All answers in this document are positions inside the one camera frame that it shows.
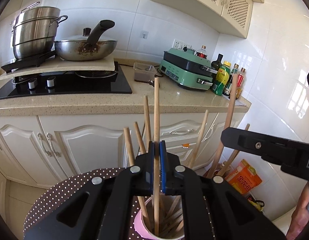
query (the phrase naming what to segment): countertop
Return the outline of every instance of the countertop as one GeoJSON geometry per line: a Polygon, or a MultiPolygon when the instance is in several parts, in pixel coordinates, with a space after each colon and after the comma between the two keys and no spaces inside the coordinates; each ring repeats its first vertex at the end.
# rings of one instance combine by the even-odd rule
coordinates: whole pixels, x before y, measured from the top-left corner
{"type": "MultiPolygon", "coordinates": [[[[60,114],[142,114],[143,97],[149,98],[153,113],[154,87],[135,82],[133,68],[122,66],[132,89],[132,94],[68,94],[30,96],[0,100],[0,115],[60,115],[60,114]]],[[[11,80],[1,80],[0,88],[11,80]]],[[[235,106],[234,112],[245,113],[250,103],[240,99],[247,106],[235,106]]],[[[161,113],[203,113],[227,112],[229,101],[211,91],[193,91],[179,87],[164,76],[160,78],[161,113]]]]}

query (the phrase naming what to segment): stove knob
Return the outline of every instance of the stove knob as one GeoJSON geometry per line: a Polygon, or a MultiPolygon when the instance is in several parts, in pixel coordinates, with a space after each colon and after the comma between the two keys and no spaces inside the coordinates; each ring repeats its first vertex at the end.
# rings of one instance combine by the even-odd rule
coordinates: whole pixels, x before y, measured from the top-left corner
{"type": "Polygon", "coordinates": [[[47,87],[48,87],[48,88],[52,88],[52,87],[54,87],[55,85],[56,85],[56,77],[55,77],[55,76],[49,77],[49,78],[47,79],[47,87]]]}
{"type": "Polygon", "coordinates": [[[29,82],[29,89],[35,89],[35,87],[37,86],[38,84],[38,80],[37,78],[32,78],[29,82]]]}

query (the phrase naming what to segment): hand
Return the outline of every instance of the hand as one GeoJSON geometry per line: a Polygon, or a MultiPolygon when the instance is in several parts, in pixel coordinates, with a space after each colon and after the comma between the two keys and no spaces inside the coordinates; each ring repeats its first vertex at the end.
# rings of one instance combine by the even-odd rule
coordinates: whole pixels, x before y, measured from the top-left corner
{"type": "Polygon", "coordinates": [[[309,183],[307,183],[300,195],[296,210],[291,216],[291,224],[287,232],[287,240],[294,240],[309,221],[307,204],[309,203],[309,183]]]}

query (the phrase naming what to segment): green appliance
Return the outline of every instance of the green appliance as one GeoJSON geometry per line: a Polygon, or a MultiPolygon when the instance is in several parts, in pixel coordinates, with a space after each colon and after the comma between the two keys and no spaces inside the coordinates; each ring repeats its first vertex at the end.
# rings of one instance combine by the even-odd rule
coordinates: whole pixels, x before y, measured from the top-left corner
{"type": "Polygon", "coordinates": [[[180,49],[164,52],[159,70],[186,89],[209,90],[217,70],[205,58],[180,49]]]}

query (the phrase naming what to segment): snack bag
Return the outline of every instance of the snack bag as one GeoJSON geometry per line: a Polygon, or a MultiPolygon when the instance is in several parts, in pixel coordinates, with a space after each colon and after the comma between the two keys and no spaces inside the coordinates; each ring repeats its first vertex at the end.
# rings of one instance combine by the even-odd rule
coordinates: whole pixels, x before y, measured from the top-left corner
{"type": "Polygon", "coordinates": [[[239,163],[239,166],[234,171],[225,177],[225,180],[241,194],[247,193],[262,182],[256,174],[256,170],[245,159],[239,163]]]}

